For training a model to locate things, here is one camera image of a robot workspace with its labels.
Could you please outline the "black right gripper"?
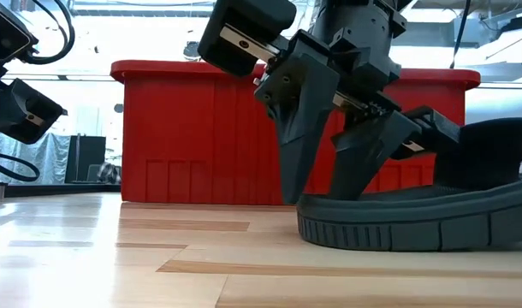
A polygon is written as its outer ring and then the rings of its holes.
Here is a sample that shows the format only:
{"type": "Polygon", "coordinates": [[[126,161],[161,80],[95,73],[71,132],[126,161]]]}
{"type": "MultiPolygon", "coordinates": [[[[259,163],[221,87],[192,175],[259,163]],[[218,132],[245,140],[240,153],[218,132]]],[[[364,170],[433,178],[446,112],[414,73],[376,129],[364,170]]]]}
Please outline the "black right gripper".
{"type": "Polygon", "coordinates": [[[276,125],[283,200],[295,204],[315,162],[329,114],[345,116],[332,137],[329,197],[356,200],[389,159],[438,154],[458,145],[460,128],[428,106],[404,111],[384,93],[400,78],[389,55],[406,31],[401,4],[317,0],[308,30],[285,38],[296,10],[289,0],[217,0],[199,54],[243,77],[266,69],[254,95],[276,125]]]}

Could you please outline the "dark grey slide sandal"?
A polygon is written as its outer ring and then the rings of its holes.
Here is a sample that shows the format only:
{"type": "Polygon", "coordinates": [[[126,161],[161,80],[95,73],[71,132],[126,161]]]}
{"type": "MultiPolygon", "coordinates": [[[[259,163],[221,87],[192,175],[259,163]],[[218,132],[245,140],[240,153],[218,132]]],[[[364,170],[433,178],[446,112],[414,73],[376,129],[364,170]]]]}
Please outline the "dark grey slide sandal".
{"type": "Polygon", "coordinates": [[[468,124],[436,155],[433,182],[357,200],[306,195],[303,240],[345,250],[445,252],[522,242],[522,118],[468,124]]]}

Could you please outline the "dark ceiling dome lamp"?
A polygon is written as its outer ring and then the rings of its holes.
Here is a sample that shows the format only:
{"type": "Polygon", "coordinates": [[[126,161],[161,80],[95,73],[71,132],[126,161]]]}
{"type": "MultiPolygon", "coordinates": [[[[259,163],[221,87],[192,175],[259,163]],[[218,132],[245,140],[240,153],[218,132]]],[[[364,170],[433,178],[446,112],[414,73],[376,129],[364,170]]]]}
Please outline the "dark ceiling dome lamp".
{"type": "Polygon", "coordinates": [[[186,45],[183,49],[183,56],[189,62],[197,62],[200,60],[201,56],[198,52],[198,41],[187,41],[186,45]]]}

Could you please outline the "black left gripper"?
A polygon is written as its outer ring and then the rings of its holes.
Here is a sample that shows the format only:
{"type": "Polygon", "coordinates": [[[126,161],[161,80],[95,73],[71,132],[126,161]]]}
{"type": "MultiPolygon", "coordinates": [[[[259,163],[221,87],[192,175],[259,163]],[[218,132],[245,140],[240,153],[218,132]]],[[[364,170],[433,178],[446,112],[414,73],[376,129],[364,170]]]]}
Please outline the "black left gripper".
{"type": "Polygon", "coordinates": [[[30,145],[68,112],[23,80],[0,81],[0,133],[30,145]]]}

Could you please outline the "grey ceiling air unit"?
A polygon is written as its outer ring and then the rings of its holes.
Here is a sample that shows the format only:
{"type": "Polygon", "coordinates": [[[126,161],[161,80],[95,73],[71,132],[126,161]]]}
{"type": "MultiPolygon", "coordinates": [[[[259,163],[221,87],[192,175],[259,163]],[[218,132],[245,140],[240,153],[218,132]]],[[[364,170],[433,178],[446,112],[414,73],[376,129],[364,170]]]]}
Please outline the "grey ceiling air unit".
{"type": "MultiPolygon", "coordinates": [[[[459,37],[461,19],[448,22],[410,22],[396,44],[426,47],[453,47],[459,37]]],[[[460,46],[477,48],[488,37],[488,31],[477,20],[467,20],[460,46]]]]}

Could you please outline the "grey plastic tarp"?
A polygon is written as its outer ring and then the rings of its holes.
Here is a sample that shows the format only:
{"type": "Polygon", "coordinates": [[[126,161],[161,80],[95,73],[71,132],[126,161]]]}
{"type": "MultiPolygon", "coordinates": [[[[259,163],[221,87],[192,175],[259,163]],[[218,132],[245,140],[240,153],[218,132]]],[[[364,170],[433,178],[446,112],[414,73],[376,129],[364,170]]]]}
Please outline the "grey plastic tarp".
{"type": "Polygon", "coordinates": [[[70,136],[47,133],[37,143],[26,145],[0,133],[0,153],[28,161],[40,173],[34,182],[18,181],[0,173],[0,181],[16,185],[63,184],[70,141],[70,136]]]}

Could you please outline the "black cabinet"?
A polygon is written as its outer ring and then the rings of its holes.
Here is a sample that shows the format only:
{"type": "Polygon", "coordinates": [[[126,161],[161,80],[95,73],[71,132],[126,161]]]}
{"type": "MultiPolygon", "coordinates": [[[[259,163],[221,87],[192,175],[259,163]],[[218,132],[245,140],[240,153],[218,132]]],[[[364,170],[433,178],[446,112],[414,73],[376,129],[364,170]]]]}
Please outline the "black cabinet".
{"type": "Polygon", "coordinates": [[[69,143],[65,182],[97,182],[105,150],[105,137],[73,135],[69,143]]]}

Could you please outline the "red plastic bin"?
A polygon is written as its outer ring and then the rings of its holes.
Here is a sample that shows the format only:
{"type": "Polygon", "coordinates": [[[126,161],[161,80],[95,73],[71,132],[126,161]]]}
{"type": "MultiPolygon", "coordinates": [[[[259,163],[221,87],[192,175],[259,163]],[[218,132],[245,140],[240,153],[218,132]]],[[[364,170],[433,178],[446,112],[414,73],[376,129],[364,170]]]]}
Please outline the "red plastic bin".
{"type": "MultiPolygon", "coordinates": [[[[253,96],[254,77],[236,78],[205,62],[123,60],[110,75],[124,85],[122,199],[144,203],[281,205],[275,125],[253,96]]],[[[466,91],[480,73],[403,68],[384,90],[403,110],[429,105],[465,123],[466,91]]],[[[328,193],[342,130],[334,111],[325,126],[305,193],[328,193]]],[[[365,191],[429,185],[434,155],[388,160],[365,191]]]]}

